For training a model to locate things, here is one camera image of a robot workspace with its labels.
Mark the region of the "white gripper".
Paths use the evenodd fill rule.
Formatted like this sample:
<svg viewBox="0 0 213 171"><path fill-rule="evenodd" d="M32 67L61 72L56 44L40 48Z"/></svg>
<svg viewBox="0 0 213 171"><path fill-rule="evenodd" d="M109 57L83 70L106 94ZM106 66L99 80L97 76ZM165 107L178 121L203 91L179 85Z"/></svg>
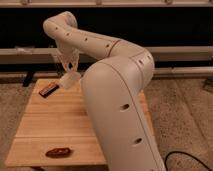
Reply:
<svg viewBox="0 0 213 171"><path fill-rule="evenodd" d="M60 52L59 59L64 66L66 73L70 73L73 67L73 70L78 72L79 66L79 51L66 43L57 42L57 49Z"/></svg>

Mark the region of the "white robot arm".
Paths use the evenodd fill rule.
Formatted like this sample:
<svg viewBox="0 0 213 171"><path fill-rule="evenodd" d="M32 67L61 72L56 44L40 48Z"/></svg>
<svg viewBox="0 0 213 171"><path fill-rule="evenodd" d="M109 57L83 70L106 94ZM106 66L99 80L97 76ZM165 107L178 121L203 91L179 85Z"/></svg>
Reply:
<svg viewBox="0 0 213 171"><path fill-rule="evenodd" d="M166 171L142 111L139 93L153 77L154 60L144 47L77 28L66 11L46 19L66 71L64 88L80 82L87 114L110 171Z"/></svg>

